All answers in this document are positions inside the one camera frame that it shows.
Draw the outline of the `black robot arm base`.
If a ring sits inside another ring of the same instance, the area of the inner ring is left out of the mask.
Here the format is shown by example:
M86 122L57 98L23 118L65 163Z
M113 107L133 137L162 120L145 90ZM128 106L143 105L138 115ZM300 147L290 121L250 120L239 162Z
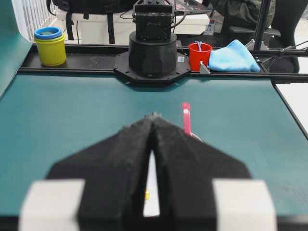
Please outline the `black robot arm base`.
M135 31L128 51L115 58L114 71L139 82L165 83L189 74L188 57L178 53L171 31L175 9L168 0L139 0L133 6Z

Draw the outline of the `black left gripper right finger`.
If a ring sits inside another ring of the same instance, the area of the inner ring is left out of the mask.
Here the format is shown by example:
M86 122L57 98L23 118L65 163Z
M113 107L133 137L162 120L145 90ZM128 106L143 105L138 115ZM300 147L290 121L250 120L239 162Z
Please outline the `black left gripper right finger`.
M193 138L159 116L149 116L156 160L160 217L172 231L215 231L213 179L250 179L246 165Z

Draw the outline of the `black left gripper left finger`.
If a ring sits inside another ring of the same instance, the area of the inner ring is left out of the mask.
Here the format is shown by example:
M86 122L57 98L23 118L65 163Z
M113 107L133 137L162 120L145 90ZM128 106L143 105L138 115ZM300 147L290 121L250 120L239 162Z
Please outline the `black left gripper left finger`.
M77 212L83 231L124 231L143 217L152 116L54 163L46 178L84 179Z

